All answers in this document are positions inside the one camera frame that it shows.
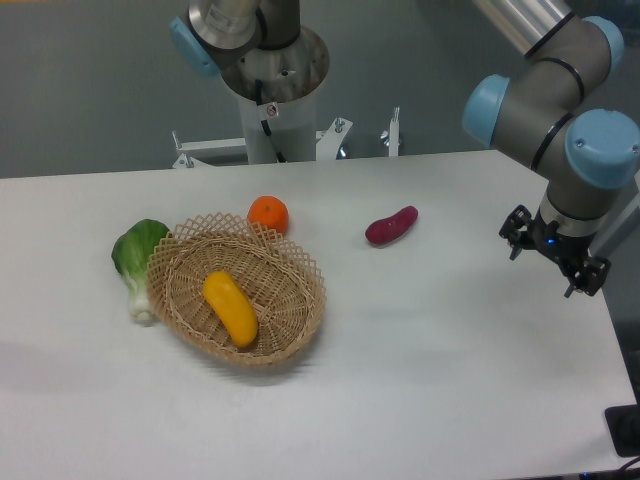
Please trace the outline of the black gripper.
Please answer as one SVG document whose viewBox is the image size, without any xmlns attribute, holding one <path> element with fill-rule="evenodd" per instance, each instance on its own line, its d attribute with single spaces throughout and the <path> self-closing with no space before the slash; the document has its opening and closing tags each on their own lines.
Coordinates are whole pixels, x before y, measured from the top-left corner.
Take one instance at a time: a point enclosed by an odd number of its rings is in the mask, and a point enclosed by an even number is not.
<svg viewBox="0 0 640 480">
<path fill-rule="evenodd" d="M 590 246 L 595 234 L 570 236 L 560 232 L 558 220 L 545 222 L 538 212 L 532 220 L 531 213 L 518 205 L 505 219 L 499 236 L 511 248 L 510 260 L 515 260 L 523 250 L 534 248 L 556 264 L 567 278 L 569 286 L 564 293 L 595 296 L 606 282 L 611 262 L 603 257 L 592 257 Z"/>
</svg>

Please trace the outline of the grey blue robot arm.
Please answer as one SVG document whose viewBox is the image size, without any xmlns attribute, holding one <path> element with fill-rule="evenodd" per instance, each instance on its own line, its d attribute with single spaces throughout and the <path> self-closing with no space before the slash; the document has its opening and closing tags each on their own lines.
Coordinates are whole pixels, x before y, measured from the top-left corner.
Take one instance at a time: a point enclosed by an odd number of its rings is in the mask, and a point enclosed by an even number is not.
<svg viewBox="0 0 640 480">
<path fill-rule="evenodd" d="M 619 29 L 579 18 L 562 1 L 481 1 L 479 10 L 528 61 L 518 80 L 492 75 L 470 95 L 464 130 L 545 178 L 535 213 L 516 208 L 500 236 L 513 255 L 535 250 L 570 292 L 596 294 L 610 269 L 593 239 L 639 167 L 639 128 L 584 99 L 624 54 Z M 204 77 L 221 77 L 238 101 L 253 164 L 338 157 L 350 123 L 315 129 L 315 95 L 329 69 L 323 40 L 300 22 L 296 1 L 193 1 L 170 37 Z"/>
</svg>

